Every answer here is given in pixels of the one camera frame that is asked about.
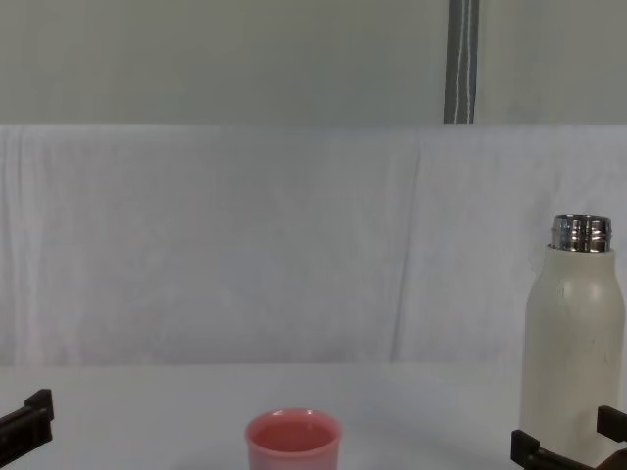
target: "cup rim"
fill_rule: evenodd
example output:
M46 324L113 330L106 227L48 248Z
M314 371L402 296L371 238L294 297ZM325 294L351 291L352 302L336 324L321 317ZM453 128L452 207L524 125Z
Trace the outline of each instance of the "cup rim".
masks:
M271 448L260 446L255 441L253 441L252 436L251 436L253 428L256 425L258 425L260 421L266 420L267 418L271 419L272 416L276 416L279 414L280 415L292 414L295 416L307 414L309 416L311 415L316 416L318 419L321 418L321 421L323 421L323 423L327 425L327 427L333 433L334 437L331 441L329 441L323 446L312 448L309 450L303 450L299 452L284 452L281 450L273 450ZM333 447L337 447L338 443L340 442L340 438L342 437L342 427L340 426L340 423L337 419L335 419L333 416L323 411L320 411L318 409L298 408L298 407L276 408L271 411L266 411L265 413L262 413L256 416L255 418L253 418L246 426L246 430L244 431L244 436L246 438L246 442L249 448L254 449L255 451L262 453L264 455L278 457L278 458L304 458L304 457L313 457L313 456L321 455L323 453L330 451Z

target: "white bottle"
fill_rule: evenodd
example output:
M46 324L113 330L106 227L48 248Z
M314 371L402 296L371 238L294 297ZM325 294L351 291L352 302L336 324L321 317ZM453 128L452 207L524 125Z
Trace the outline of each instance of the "white bottle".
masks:
M596 432L597 408L618 406L625 323L610 224L556 217L527 301L520 428L591 466L613 449Z

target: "white sheet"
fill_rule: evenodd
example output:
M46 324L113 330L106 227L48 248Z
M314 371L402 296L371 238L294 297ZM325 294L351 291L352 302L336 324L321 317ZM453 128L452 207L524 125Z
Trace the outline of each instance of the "white sheet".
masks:
M627 292L626 155L626 127L422 132L398 358L518 367L558 213L612 217Z
M8 127L2 141L3 362L390 358L414 132Z
M2 363L518 367L560 212L613 218L627 288L625 127L1 127L0 154Z
M54 440L18 470L245 470L246 423L311 406L342 423L341 470L503 470L518 376L431 364L0 369L4 413L45 384Z

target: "pink cup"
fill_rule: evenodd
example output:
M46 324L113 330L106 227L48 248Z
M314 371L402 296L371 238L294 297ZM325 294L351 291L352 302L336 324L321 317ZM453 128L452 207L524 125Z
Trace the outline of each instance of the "pink cup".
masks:
M340 424L321 411L264 413L246 427L250 470L336 470L341 435Z

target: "white table surface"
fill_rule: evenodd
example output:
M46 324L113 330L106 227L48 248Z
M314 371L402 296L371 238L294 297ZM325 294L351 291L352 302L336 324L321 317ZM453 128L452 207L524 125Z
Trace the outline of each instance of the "white table surface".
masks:
M0 368L0 412L53 392L52 443L11 468L239 470L265 410L320 408L344 427L341 470L490 470L508 461L518 379L462 365Z

